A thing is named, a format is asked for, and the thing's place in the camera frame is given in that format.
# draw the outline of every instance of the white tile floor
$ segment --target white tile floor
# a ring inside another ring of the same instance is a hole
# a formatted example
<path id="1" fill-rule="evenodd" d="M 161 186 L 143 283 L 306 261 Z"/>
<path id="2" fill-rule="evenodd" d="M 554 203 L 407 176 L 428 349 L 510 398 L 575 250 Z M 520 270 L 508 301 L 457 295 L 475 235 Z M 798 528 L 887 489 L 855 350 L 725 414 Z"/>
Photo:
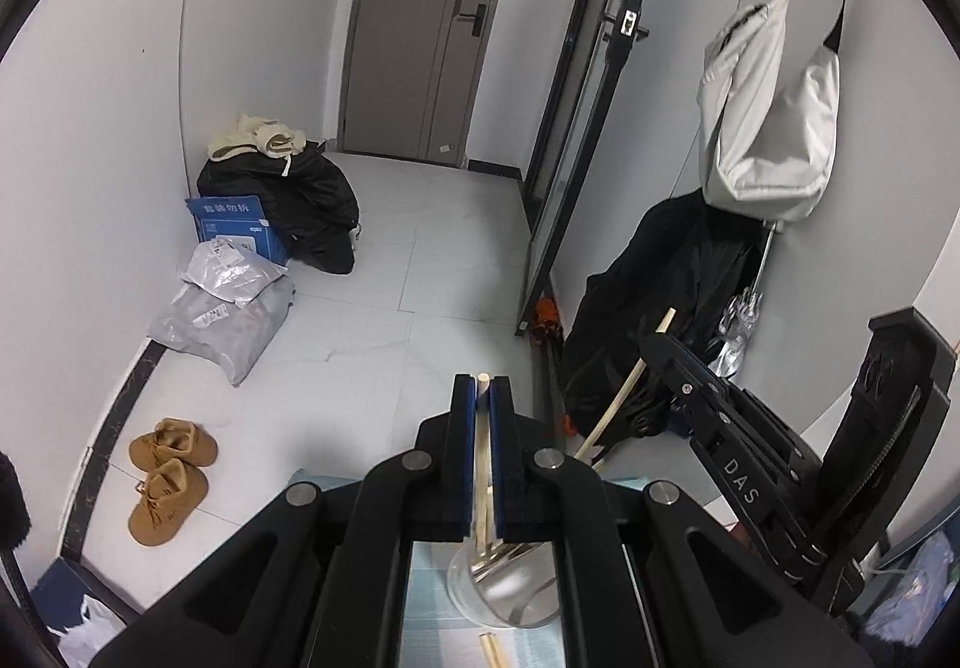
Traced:
<path id="1" fill-rule="evenodd" d="M 453 376 L 509 375 L 530 413 L 532 357 L 514 336 L 529 233 L 517 183 L 479 173 L 332 154 L 360 200 L 351 275 L 291 263 L 285 325 L 238 388 L 214 363 L 168 351 L 110 460 L 83 556 L 149 607 L 253 516 L 301 467 L 360 478 L 414 443 L 449 407 Z M 162 417 L 202 424 L 220 445 L 208 497 L 169 543 L 127 532 L 142 475 L 127 445 Z"/>

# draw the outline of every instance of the hanging bag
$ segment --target hanging bag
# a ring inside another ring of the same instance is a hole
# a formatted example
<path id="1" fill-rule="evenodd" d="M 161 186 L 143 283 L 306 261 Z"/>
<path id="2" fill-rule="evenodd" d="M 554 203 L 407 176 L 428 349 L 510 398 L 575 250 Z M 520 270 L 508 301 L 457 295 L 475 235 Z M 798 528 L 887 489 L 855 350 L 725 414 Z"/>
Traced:
<path id="1" fill-rule="evenodd" d="M 827 188 L 840 100 L 840 15 L 803 72 L 776 94 L 790 0 L 751 5 L 707 46 L 700 181 L 710 205 L 755 219 L 805 219 Z"/>

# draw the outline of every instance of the screw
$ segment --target screw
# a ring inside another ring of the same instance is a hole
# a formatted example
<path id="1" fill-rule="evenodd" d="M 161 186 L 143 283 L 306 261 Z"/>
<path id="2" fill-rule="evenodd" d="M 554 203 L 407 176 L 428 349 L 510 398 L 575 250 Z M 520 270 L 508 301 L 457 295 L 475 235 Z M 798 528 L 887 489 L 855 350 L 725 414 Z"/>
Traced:
<path id="1" fill-rule="evenodd" d="M 304 481 L 294 484 L 287 489 L 287 503 L 299 507 L 300 505 L 310 505 L 317 499 L 317 488 Z"/>
<path id="2" fill-rule="evenodd" d="M 560 449 L 544 446 L 544 448 L 536 449 L 536 452 L 534 452 L 534 462 L 536 462 L 537 467 L 555 470 L 563 465 L 563 452 Z"/>
<path id="3" fill-rule="evenodd" d="M 680 488 L 671 481 L 654 481 L 647 492 L 654 503 L 661 505 L 673 505 L 680 500 Z"/>
<path id="4" fill-rule="evenodd" d="M 427 470 L 431 462 L 433 462 L 433 458 L 425 451 L 414 449 L 404 454 L 400 462 L 402 462 L 406 470 Z"/>

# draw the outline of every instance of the shoe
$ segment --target shoe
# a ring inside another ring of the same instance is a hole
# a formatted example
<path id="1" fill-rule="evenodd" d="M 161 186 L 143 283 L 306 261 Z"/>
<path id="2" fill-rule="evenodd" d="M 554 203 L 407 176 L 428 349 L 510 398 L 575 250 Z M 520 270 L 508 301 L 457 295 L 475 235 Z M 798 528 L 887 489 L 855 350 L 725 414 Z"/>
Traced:
<path id="1" fill-rule="evenodd" d="M 133 539 L 144 546 L 160 546 L 181 529 L 186 517 L 206 497 L 206 476 L 193 465 L 170 460 L 147 474 L 136 486 L 136 504 L 127 527 Z"/>
<path id="2" fill-rule="evenodd" d="M 130 460 L 150 472 L 169 460 L 183 460 L 196 467 L 212 465 L 217 459 L 217 441 L 193 422 L 160 419 L 155 430 L 130 444 Z"/>

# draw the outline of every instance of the black jacket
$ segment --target black jacket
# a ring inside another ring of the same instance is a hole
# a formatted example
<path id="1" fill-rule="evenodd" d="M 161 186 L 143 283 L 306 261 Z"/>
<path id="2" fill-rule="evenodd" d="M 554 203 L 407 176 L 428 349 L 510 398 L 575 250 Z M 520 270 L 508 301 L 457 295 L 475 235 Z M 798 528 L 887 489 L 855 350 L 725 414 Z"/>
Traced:
<path id="1" fill-rule="evenodd" d="M 603 416 L 637 363 L 637 341 L 656 329 L 668 308 L 677 310 L 668 332 L 704 357 L 731 297 L 757 275 L 761 241 L 761 222 L 709 207 L 699 190 L 647 211 L 613 265 L 587 279 L 563 344 L 560 386 L 581 434 Z M 661 432 L 671 400 L 648 371 L 601 443 Z"/>
<path id="2" fill-rule="evenodd" d="M 360 209 L 349 181 L 313 141 L 292 157 L 284 177 L 285 167 L 285 159 L 264 154 L 208 161 L 197 190 L 204 197 L 257 195 L 291 256 L 325 272 L 350 272 L 349 232 L 360 221 Z"/>

